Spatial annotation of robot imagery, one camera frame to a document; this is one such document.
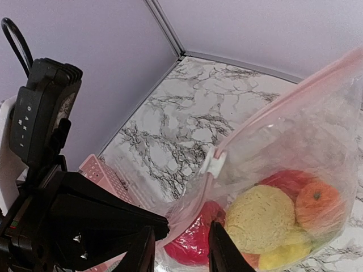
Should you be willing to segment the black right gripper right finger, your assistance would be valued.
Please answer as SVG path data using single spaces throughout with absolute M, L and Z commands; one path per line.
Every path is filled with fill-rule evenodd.
M 255 272 L 237 249 L 222 224 L 212 221 L 208 236 L 209 271 Z

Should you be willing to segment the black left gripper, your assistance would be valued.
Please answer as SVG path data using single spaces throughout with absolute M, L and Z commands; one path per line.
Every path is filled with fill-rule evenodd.
M 53 271 L 49 224 L 56 263 L 78 271 L 123 254 L 144 227 L 153 228 L 156 240 L 168 235 L 165 217 L 117 198 L 80 173 L 59 172 L 66 170 L 63 155 L 47 167 L 28 169 L 20 196 L 1 218 L 1 271 Z

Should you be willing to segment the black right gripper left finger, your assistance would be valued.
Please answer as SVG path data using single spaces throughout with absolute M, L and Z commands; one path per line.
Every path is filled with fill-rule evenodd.
M 138 235 L 113 272 L 154 271 L 155 234 L 151 226 L 146 226 Z

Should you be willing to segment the clear zip top bag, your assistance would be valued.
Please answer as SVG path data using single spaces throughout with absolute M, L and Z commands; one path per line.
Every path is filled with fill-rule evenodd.
M 207 201 L 225 211 L 244 192 L 258 185 L 281 189 L 294 203 L 307 184 L 323 181 L 340 193 L 345 218 L 339 229 L 313 236 L 303 229 L 314 251 L 332 241 L 343 229 L 358 185 L 356 130 L 362 100 L 362 49 L 357 48 L 296 85 L 246 120 L 218 146 L 215 157 L 227 153 L 220 175 L 199 174 L 186 184 L 181 198 L 167 212 L 170 233 L 160 244 L 161 263 L 170 269 L 205 270 L 168 256 L 164 246 L 181 235 Z M 241 252 L 257 271 L 261 254 Z

